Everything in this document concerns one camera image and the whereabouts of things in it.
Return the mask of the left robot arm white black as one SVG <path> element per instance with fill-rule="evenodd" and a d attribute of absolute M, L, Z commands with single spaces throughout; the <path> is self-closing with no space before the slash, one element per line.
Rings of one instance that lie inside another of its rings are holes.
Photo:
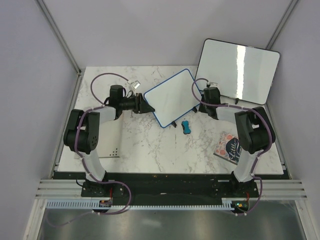
<path fill-rule="evenodd" d="M 123 111 L 146 114 L 155 112 L 155 109 L 141 93 L 127 97 L 123 86 L 112 85 L 109 97 L 102 106 L 86 111 L 73 109 L 67 121 L 63 143 L 80 157 L 86 173 L 85 179 L 94 182 L 92 191 L 99 197 L 106 196 L 110 191 L 107 172 L 102 167 L 97 152 L 100 125 L 117 120 Z"/>

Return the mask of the blue heart-shaped eraser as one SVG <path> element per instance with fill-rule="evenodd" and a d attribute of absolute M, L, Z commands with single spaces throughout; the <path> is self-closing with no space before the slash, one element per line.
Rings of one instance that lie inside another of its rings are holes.
<path fill-rule="evenodd" d="M 191 129 L 190 129 L 188 120 L 183 120 L 181 122 L 181 126 L 182 126 L 182 129 L 183 129 L 183 134 L 184 135 L 189 135 L 191 133 Z"/>

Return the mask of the small blue-framed whiteboard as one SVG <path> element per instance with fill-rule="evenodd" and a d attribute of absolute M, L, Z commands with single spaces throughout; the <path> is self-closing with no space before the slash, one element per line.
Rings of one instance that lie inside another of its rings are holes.
<path fill-rule="evenodd" d="M 192 111 L 200 102 L 200 90 L 192 86 L 194 78 L 185 68 L 143 94 L 145 101 L 154 108 L 154 116 L 162 128 L 166 128 Z"/>

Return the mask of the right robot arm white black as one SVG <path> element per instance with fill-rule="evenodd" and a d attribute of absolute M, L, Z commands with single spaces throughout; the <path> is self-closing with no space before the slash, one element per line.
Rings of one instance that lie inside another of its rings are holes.
<path fill-rule="evenodd" d="M 236 126 L 242 151 L 237 167 L 232 172 L 236 180 L 229 184 L 229 191 L 233 196 L 240 197 L 247 191 L 246 182 L 254 178 L 259 157 L 266 153 L 276 140 L 265 108 L 222 104 L 219 89 L 206 87 L 201 94 L 199 111 L 215 120 L 227 121 Z"/>

